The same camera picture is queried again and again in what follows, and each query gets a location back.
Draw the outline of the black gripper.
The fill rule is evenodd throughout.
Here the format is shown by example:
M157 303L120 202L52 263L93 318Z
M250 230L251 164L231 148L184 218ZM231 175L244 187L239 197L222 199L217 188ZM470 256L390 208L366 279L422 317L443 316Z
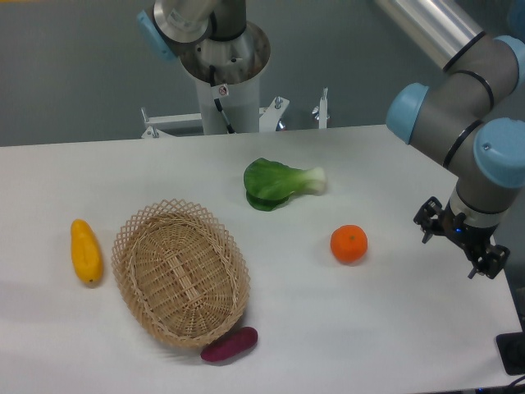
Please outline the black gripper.
M447 204L430 197L413 218L423 233L422 243L427 243L433 236L445 236L472 260L472 270L468 274L473 279L477 274L495 279L504 268L510 250L502 245L491 245L490 238L495 227L474 227L466 223L466 215L455 215Z

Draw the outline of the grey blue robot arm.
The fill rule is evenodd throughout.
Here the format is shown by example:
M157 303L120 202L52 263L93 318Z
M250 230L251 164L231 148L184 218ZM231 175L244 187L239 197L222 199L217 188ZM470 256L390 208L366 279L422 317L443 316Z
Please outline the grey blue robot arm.
M414 221L461 248L473 274L496 277L509 250L491 238L524 186L524 124L485 116L524 82L524 44L486 35L453 1L380 6L448 75L439 89L408 85L386 115L390 131L458 179L447 204L430 198ZM287 102L259 107L270 45L244 2L156 1L137 21L153 50L194 79L206 134L278 129Z

